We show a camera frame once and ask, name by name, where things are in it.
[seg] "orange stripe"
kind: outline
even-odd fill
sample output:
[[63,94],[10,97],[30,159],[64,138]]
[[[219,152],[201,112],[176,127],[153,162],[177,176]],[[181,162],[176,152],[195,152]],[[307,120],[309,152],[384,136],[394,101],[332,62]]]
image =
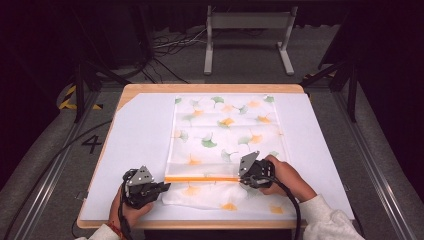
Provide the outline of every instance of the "orange stripe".
[[165,182],[238,182],[236,177],[165,177]]

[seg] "yellow leaf print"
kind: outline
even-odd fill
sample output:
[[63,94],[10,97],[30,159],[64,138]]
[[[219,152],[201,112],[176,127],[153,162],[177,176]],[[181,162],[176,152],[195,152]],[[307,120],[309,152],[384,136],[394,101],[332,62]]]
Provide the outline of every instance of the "yellow leaf print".
[[275,214],[283,214],[283,208],[275,205],[269,205],[269,210]]
[[262,135],[253,135],[252,134],[252,138],[250,139],[251,143],[260,143],[262,141]]
[[226,104],[226,105],[225,105],[225,106],[221,109],[221,111],[222,111],[222,112],[231,112],[231,111],[233,111],[233,109],[234,109],[233,105]]
[[221,209],[227,210],[227,211],[237,211],[236,205],[234,205],[232,203],[227,203],[225,205],[222,205]]
[[261,102],[258,102],[258,101],[255,101],[255,100],[252,100],[247,104],[247,106],[249,106],[251,108],[259,107],[260,105],[261,105]]
[[188,165],[198,165],[201,162],[202,161],[200,161],[200,160],[198,160],[198,159],[196,159],[196,158],[194,158],[190,155],[190,159],[188,160]]
[[268,119],[268,116],[258,116],[258,120],[263,123],[271,123],[271,120]]
[[195,196],[199,193],[200,187],[188,186],[186,190],[183,191],[183,194],[186,196]]
[[194,109],[194,112],[193,112],[194,116],[198,117],[198,116],[201,116],[202,114],[203,114],[203,110]]
[[230,126],[231,123],[234,123],[234,120],[231,119],[231,118],[226,118],[226,119],[224,119],[224,120],[221,121],[221,124],[222,125],[225,125],[227,127]]

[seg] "metal rail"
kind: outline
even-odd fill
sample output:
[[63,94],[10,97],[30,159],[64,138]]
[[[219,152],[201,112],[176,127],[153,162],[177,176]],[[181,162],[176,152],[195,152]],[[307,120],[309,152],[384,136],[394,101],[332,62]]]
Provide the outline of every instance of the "metal rail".
[[[99,92],[89,93],[85,104],[85,109],[90,109],[95,104],[98,95]],[[70,141],[78,136],[89,113],[90,111],[85,111],[80,121],[72,126],[63,147],[66,147]],[[58,155],[53,160],[54,162],[50,167],[50,170],[46,173],[46,177],[41,184],[40,190],[37,193],[35,200],[33,201],[29,211],[25,216],[25,219],[21,223],[21,226],[19,227],[19,230],[14,237],[15,240],[28,239],[29,236],[31,236],[31,233],[34,231],[34,228],[37,225],[41,214],[43,213],[44,208],[50,199],[51,194],[53,193],[62,171],[65,168],[71,149],[72,145],[68,146],[62,154]]]
[[333,93],[333,96],[340,112],[343,113],[344,120],[349,126],[349,130],[352,136],[355,138],[355,141],[363,156],[363,158],[361,158],[362,162],[368,172],[368,175],[371,178],[371,181],[374,184],[377,194],[380,197],[381,203],[383,204],[383,207],[386,210],[390,221],[392,222],[396,234],[398,235],[399,239],[417,239],[414,232],[406,222],[402,210],[399,206],[399,203],[396,200],[396,197],[393,194],[393,191],[389,183],[387,182],[383,172],[376,164],[374,157],[371,154],[370,149],[368,148],[367,141],[365,140],[361,130],[359,129],[356,123],[352,123],[352,121],[350,121],[350,117],[345,107],[347,104],[346,100],[343,98],[340,92]]

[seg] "hand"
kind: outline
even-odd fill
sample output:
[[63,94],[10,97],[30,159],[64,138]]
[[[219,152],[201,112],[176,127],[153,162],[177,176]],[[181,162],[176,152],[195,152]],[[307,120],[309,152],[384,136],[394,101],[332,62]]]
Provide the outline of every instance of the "hand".
[[[287,162],[280,162],[276,157],[268,155],[265,160],[272,162],[275,166],[275,177],[286,185],[300,202],[306,202],[317,194],[303,179],[299,173]],[[286,192],[277,184],[273,183],[270,188],[259,189],[263,194],[280,194],[286,196]]]
[[[118,192],[116,193],[115,198],[113,199],[112,205],[110,207],[110,213],[109,213],[109,222],[112,222],[115,227],[117,227],[119,230],[121,230],[121,223],[119,221],[118,216],[118,208],[121,201],[121,188],[118,189]],[[129,226],[132,228],[138,221],[138,219],[147,214],[151,209],[153,208],[153,203],[150,202],[146,205],[144,205],[140,209],[134,209],[127,204],[122,204],[122,214],[125,216],[125,218],[128,221]]]

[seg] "cable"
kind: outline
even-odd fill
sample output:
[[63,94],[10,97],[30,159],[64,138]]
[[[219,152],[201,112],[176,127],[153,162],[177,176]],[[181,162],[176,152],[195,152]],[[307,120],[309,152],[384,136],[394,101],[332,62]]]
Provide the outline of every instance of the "cable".
[[150,64],[150,63],[147,63],[150,67],[152,67],[152,69],[153,69],[153,71],[159,76],[159,78],[160,78],[160,83],[163,83],[163,79],[162,79],[162,75],[160,75],[158,72],[156,72],[156,69],[155,69],[155,67],[153,67],[153,65],[152,64]]
[[351,207],[351,209],[352,209],[352,212],[353,212],[353,216],[355,217],[356,222],[358,223],[359,231],[361,232],[361,236],[362,236],[364,239],[366,239],[366,238],[365,238],[364,228],[362,227],[361,221],[359,221],[358,215],[356,215],[355,210],[353,210],[353,208],[352,208],[352,207]]
[[10,231],[12,230],[13,225],[16,222],[16,219],[18,218],[19,214],[21,213],[22,209],[25,206],[25,203],[28,201],[28,199],[30,198],[30,196],[32,195],[32,193],[34,192],[35,188],[37,187],[38,183],[40,182],[40,180],[42,179],[42,177],[46,174],[47,170],[53,165],[53,163],[55,162],[55,159],[63,152],[65,151],[69,146],[71,146],[74,142],[76,142],[77,140],[79,140],[81,137],[87,135],[89,132],[103,126],[106,125],[108,123],[111,123],[112,120],[106,121],[104,123],[101,123],[99,125],[96,125],[90,129],[88,129],[87,131],[83,132],[81,135],[75,137],[74,139],[72,139],[68,144],[66,144],[62,149],[60,149],[54,156],[53,158],[50,160],[50,162],[47,164],[47,166],[43,169],[43,171],[41,172],[40,176],[37,178],[37,180],[35,181],[34,185],[32,186],[31,190],[28,192],[28,194],[26,195],[24,201],[22,202],[21,206],[19,207],[18,211],[15,213],[15,215],[12,218],[12,221],[9,223],[9,226],[7,228],[6,234],[4,235],[3,240],[7,240],[9,238],[10,235]]
[[277,178],[269,178],[269,177],[256,177],[257,179],[266,179],[268,181],[276,183],[281,189],[286,192],[287,197],[290,199],[290,201],[293,203],[293,206],[296,210],[296,233],[294,235],[294,240],[298,240],[300,236],[300,224],[301,224],[301,214],[300,214],[300,207],[299,203],[296,201],[296,198],[294,197],[293,193],[290,191],[290,189],[284,185],[284,183],[280,182]]
[[182,79],[182,78],[180,78],[180,77],[178,77],[174,72],[172,72],[171,71],[171,69],[169,69],[167,66],[165,66],[165,64],[163,64],[161,61],[159,61],[157,58],[155,58],[155,57],[153,57],[152,58],[153,60],[155,60],[155,62],[156,63],[159,63],[160,65],[162,65],[164,68],[166,68],[166,70],[168,70],[172,75],[174,75],[178,80],[180,80],[180,81],[183,81],[183,82],[185,82],[185,83],[187,83],[187,84],[190,84],[190,82],[189,81],[187,81],[187,80],[184,80],[184,79]]
[[96,45],[94,44],[93,40],[91,40],[90,36],[87,34],[87,31],[85,31],[84,25],[82,24],[80,18],[78,17],[78,14],[75,12],[74,8],[71,7],[72,13],[74,14],[75,18],[78,21],[78,24],[81,27],[82,32],[84,33],[85,37],[90,42],[91,46],[93,47],[94,52],[96,53],[97,57],[99,58],[99,61],[103,64],[103,66],[107,67],[107,64],[103,61],[102,56],[100,55],[99,51],[96,48]]
[[71,233],[72,233],[72,236],[74,237],[74,239],[79,238],[74,233],[74,226],[75,226],[75,223],[77,222],[77,219],[78,219],[78,217],[75,218],[75,220],[74,220],[74,222],[72,223],[72,226],[71,226]]

